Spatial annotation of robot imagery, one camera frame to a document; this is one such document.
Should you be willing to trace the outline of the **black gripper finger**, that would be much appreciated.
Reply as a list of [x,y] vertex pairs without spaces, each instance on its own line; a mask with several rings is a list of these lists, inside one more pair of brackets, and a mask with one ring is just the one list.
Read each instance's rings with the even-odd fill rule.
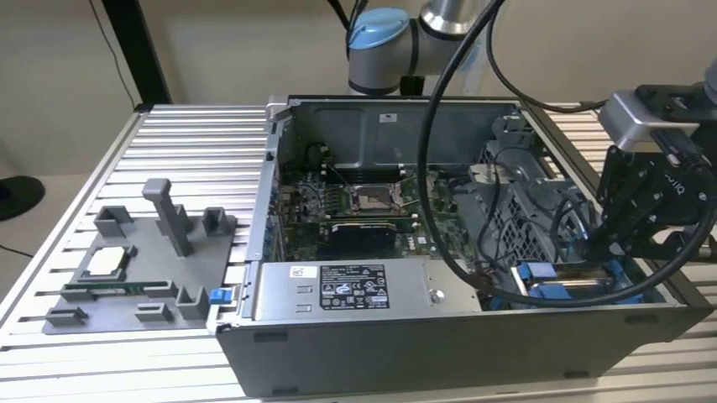
[[691,239],[693,233],[678,230],[671,231],[661,243],[651,238],[630,237],[618,245],[623,253],[633,258],[673,259]]
[[599,225],[581,241],[581,257],[590,262],[617,255],[638,256],[643,248],[643,213],[602,212]]

